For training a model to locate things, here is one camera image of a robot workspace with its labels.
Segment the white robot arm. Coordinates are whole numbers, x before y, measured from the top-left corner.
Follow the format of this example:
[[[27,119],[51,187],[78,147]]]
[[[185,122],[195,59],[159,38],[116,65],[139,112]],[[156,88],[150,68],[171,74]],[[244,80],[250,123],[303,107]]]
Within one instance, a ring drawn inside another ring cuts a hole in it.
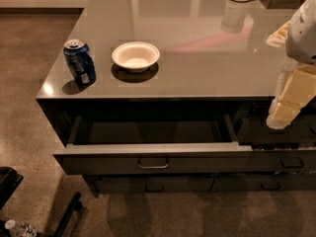
[[[292,59],[277,79],[276,96],[266,120],[269,128],[285,129],[316,97],[316,0],[305,0],[266,44],[284,46]]]

